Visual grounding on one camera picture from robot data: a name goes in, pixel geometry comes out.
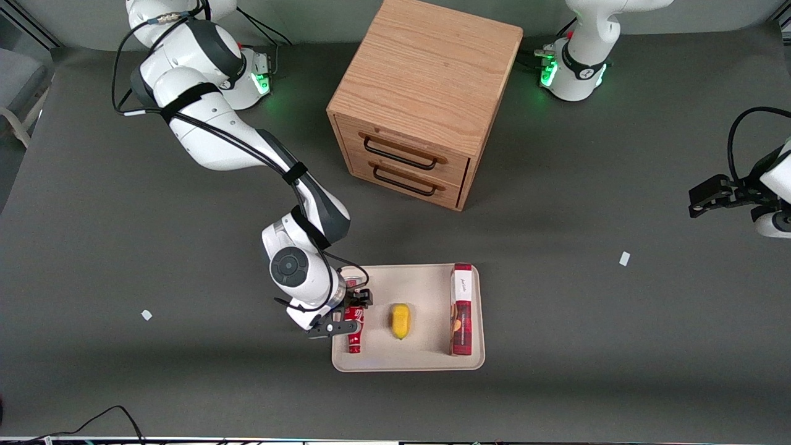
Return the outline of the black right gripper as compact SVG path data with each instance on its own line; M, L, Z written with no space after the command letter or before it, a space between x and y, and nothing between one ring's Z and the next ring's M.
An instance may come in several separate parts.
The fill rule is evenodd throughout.
M344 298L337 306L338 311L345 313L359 313L373 304L373 296L368 288L353 289L348 288L344 292Z

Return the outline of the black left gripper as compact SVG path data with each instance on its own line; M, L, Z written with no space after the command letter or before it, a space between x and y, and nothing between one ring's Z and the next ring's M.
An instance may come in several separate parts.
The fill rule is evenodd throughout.
M727 175L714 175L689 190L689 217L697 219L707 211L745 205L774 210L774 192L760 181L771 166L773 163L755 163L748 175L739 177L735 163L730 163L734 182Z

